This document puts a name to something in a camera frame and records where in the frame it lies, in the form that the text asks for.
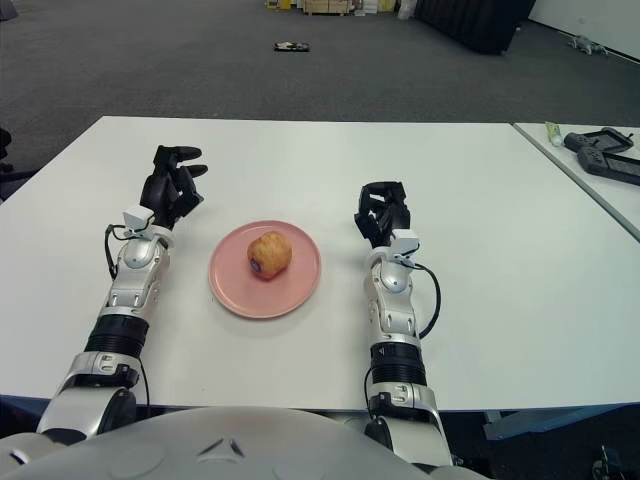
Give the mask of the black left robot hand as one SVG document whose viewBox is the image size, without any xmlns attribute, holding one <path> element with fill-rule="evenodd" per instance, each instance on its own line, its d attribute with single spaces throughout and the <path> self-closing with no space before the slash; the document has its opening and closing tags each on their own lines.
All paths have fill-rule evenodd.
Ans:
<svg viewBox="0 0 640 480">
<path fill-rule="evenodd" d="M 144 183 L 139 204 L 153 211 L 154 225 L 172 230 L 204 201 L 194 179 L 207 173 L 206 165 L 185 165 L 200 158 L 202 151 L 192 146 L 159 145 L 154 170 Z"/>
</svg>

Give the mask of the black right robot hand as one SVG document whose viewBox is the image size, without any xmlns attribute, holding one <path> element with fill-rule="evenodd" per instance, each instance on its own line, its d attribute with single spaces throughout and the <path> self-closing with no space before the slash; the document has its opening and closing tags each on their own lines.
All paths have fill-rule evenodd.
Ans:
<svg viewBox="0 0 640 480">
<path fill-rule="evenodd" d="M 391 245 L 394 229 L 409 229 L 411 215 L 401 182 L 372 182 L 361 188 L 355 224 L 372 248 Z"/>
</svg>

